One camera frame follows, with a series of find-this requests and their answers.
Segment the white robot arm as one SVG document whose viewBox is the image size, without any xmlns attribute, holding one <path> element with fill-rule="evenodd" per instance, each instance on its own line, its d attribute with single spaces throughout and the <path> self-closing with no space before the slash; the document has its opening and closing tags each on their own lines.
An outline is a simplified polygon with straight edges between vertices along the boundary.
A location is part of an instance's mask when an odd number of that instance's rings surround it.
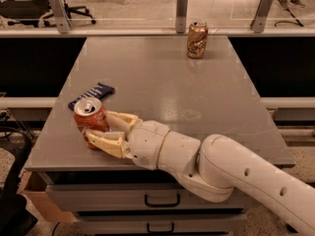
<svg viewBox="0 0 315 236">
<path fill-rule="evenodd" d="M 162 170 L 212 203 L 227 200 L 238 189 L 299 233 L 315 236 L 315 189 L 235 140 L 212 134 L 199 141 L 131 114 L 108 111 L 106 117 L 114 132 L 83 131 L 95 147 L 140 167 Z"/>
</svg>

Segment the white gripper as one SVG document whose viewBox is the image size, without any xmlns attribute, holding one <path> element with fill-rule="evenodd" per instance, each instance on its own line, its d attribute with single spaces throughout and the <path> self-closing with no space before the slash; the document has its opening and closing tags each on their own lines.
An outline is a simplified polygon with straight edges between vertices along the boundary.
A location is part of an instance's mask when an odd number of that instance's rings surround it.
<svg viewBox="0 0 315 236">
<path fill-rule="evenodd" d="M 106 121 L 115 132 L 83 130 L 90 148 L 101 149 L 117 158 L 130 158 L 146 169 L 157 168 L 158 153 L 170 132 L 166 125 L 156 121 L 143 122 L 137 115 L 115 111 L 106 111 Z"/>
</svg>

